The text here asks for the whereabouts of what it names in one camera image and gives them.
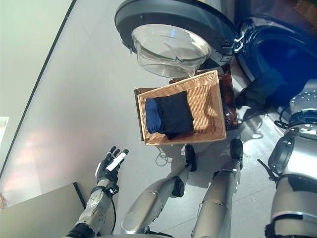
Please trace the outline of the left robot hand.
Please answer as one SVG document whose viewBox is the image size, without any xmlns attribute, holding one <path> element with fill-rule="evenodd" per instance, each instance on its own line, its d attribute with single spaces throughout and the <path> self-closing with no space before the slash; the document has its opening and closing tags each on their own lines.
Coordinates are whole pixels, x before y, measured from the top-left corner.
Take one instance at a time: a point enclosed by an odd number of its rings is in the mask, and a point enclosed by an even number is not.
<svg viewBox="0 0 317 238">
<path fill-rule="evenodd" d="M 118 171 L 128 153 L 128 149 L 120 151 L 120 149 L 117 149 L 116 146 L 113 146 L 107 152 L 105 158 L 101 162 L 99 162 L 97 166 L 95 172 L 97 183 L 106 179 L 110 180 L 111 182 L 117 183 Z"/>
</svg>

